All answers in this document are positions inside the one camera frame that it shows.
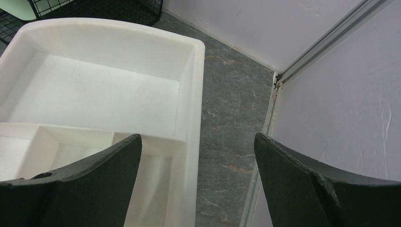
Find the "light green clipboard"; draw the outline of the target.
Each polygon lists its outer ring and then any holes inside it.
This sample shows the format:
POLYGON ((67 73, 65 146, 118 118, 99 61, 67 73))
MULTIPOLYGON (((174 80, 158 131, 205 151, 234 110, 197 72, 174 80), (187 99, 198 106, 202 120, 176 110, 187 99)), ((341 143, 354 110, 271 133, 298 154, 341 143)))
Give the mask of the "light green clipboard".
POLYGON ((0 9, 21 20, 30 21, 72 2, 73 0, 0 0, 0 9))

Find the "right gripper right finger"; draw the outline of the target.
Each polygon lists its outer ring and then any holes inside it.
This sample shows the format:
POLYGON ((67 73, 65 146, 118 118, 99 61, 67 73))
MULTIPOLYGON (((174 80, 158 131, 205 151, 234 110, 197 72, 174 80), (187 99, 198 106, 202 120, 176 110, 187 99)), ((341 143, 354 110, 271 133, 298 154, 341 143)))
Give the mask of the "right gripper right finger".
POLYGON ((254 153, 275 227, 398 227, 401 183, 310 158, 257 133, 254 153))

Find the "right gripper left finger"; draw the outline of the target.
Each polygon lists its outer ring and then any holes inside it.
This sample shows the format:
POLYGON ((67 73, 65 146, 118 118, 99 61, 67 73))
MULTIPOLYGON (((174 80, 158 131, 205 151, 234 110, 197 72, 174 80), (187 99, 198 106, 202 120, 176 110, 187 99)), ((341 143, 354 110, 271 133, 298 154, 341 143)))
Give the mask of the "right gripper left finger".
POLYGON ((1 226, 122 227, 141 153, 133 134, 67 166, 1 182, 1 226))

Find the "white plastic drawer organizer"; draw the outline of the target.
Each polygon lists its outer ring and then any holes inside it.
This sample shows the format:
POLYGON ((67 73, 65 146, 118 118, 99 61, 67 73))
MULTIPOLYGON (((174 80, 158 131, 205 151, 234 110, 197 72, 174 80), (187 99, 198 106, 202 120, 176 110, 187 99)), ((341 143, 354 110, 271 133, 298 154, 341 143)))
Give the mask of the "white plastic drawer organizer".
POLYGON ((142 138, 126 227, 195 225, 205 45, 139 24, 22 26, 0 57, 0 179, 142 138))

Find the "black wire mesh organizer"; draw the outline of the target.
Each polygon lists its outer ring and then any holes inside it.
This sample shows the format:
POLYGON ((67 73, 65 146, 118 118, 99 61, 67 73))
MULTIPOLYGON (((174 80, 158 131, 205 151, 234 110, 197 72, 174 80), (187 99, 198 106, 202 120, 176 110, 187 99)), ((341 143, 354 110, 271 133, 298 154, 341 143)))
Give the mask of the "black wire mesh organizer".
POLYGON ((93 17, 152 26, 161 17, 163 0, 73 0, 42 17, 24 21, 0 9, 0 41, 9 44, 25 24, 53 18, 93 17))

